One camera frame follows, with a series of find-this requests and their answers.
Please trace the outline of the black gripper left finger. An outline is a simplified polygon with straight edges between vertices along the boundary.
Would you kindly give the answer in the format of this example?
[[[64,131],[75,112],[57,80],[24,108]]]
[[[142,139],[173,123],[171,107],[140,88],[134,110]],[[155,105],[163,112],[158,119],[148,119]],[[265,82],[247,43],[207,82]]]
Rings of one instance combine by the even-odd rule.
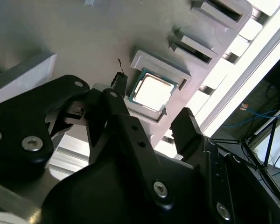
[[[65,75],[0,103],[0,178],[39,177],[54,153],[52,139],[76,123],[87,129],[89,165],[111,154],[154,151],[124,103],[126,83],[120,71],[99,91]]]

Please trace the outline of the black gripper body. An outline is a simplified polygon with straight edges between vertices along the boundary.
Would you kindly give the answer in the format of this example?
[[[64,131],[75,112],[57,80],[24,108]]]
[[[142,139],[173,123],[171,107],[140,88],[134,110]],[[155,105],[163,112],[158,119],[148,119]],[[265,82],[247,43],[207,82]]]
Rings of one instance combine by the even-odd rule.
[[[215,221],[207,193],[211,154],[198,163],[152,150],[111,154],[58,183],[43,224],[203,224]]]

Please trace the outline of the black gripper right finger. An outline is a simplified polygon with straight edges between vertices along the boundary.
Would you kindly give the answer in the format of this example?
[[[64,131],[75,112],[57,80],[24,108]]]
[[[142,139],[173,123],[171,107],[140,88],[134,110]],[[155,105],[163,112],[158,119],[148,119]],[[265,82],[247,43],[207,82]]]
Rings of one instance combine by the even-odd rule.
[[[201,224],[277,224],[279,207],[257,181],[258,167],[227,152],[206,137],[189,108],[183,108],[170,129],[183,162],[194,168],[195,220]]]

